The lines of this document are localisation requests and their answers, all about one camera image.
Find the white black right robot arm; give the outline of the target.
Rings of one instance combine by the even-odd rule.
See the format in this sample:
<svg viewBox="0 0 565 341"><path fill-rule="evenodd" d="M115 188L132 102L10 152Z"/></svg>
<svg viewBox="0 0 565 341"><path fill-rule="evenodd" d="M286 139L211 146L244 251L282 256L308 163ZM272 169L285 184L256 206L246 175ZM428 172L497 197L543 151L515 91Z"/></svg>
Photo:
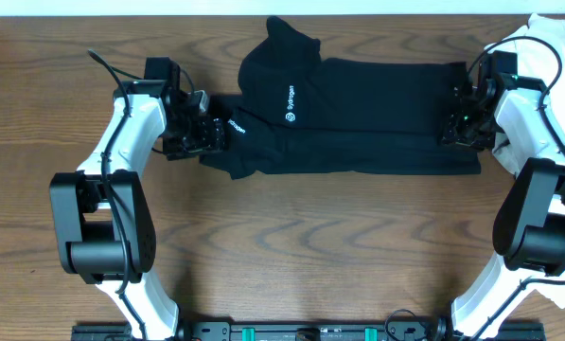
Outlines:
<svg viewBox="0 0 565 341"><path fill-rule="evenodd" d="M477 81L455 92L459 107L440 142L477 152L507 148L517 175L494 220L493 256L451 303L452 331L458 340L526 340L532 332L506 332L503 323L532 291L565 307L565 134L549 100L558 78L520 75L511 52L478 64Z"/></svg>

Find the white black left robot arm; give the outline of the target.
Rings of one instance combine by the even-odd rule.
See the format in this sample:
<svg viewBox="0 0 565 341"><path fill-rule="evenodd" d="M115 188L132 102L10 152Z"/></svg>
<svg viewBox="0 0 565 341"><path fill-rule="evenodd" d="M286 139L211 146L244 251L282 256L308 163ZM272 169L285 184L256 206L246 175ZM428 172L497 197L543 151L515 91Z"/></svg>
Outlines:
<svg viewBox="0 0 565 341"><path fill-rule="evenodd" d="M128 321L124 332L93 328L88 340L187 340L190 328L154 268L155 227L142 175L157 140L167 159L221 150L221 120L204 91L178 82L123 81L113 115L92 153L56 173L49 197L63 270L107 295Z"/></svg>

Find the black t-shirt with logo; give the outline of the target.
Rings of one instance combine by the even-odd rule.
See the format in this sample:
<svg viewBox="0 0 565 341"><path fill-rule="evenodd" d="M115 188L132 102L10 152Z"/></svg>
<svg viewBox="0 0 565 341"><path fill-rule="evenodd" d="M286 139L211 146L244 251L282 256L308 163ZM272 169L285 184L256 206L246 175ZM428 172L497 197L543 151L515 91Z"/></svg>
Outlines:
<svg viewBox="0 0 565 341"><path fill-rule="evenodd" d="M240 179L354 171L465 175L473 151L438 139L458 106L464 63L365 63L323 58L320 42L272 16L266 39L242 61L240 92L219 95L228 145L204 166Z"/></svg>

